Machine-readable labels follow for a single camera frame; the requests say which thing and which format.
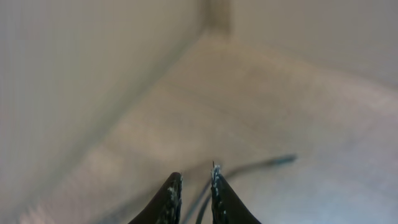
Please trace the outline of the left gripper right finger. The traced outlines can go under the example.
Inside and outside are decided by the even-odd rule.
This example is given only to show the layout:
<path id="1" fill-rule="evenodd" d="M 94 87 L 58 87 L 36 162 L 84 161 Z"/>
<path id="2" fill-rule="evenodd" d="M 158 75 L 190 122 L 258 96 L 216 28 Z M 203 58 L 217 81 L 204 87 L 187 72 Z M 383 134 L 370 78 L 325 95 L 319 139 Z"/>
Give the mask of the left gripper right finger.
<path id="1" fill-rule="evenodd" d="M 211 171 L 211 210 L 214 224 L 261 224 L 223 177 L 220 166 Z"/>

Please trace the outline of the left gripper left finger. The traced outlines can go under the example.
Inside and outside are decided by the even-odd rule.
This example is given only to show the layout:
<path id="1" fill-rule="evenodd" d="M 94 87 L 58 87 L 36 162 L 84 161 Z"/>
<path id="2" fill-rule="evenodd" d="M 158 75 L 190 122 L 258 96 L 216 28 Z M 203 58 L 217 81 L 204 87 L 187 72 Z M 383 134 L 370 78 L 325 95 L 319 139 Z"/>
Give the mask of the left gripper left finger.
<path id="1" fill-rule="evenodd" d="M 179 224 L 182 181 L 181 173 L 171 173 L 147 206 L 129 224 Z"/>

